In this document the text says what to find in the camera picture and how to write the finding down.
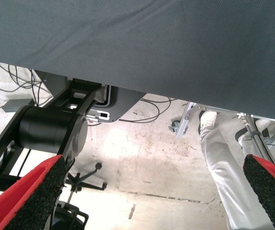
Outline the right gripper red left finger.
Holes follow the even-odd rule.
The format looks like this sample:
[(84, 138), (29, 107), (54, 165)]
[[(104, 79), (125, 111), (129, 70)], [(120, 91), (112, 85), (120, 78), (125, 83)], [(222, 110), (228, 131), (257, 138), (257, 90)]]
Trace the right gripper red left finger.
[(42, 230), (66, 174), (62, 155), (51, 157), (0, 195), (0, 230)]

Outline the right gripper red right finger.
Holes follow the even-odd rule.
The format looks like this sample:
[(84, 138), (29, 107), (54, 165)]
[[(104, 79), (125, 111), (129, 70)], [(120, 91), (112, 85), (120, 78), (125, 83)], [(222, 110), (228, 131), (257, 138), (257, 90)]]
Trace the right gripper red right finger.
[(275, 164), (249, 154), (245, 157), (243, 171), (275, 227)]

